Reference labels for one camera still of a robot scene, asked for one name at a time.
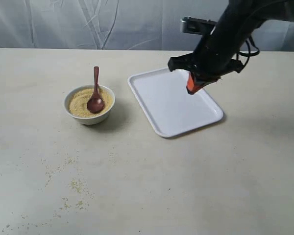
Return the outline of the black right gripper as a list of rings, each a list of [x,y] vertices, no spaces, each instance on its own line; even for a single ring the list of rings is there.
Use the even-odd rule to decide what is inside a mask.
[[[221,66],[215,60],[207,63],[205,60],[200,61],[194,53],[171,57],[168,61],[170,71],[185,70],[189,72],[186,90],[190,95],[194,95],[205,86],[216,83],[223,75],[234,71],[240,73],[243,67],[243,63],[236,59],[230,59]]]

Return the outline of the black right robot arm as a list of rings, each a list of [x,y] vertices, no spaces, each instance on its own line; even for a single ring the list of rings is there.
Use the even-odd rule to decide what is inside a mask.
[[[250,59],[260,53],[253,31],[269,20],[294,22],[294,0],[231,0],[217,22],[184,17],[182,32],[201,35],[201,39],[192,53],[170,58],[168,68],[189,72],[188,94],[223,75],[240,73],[247,63],[239,57]]]

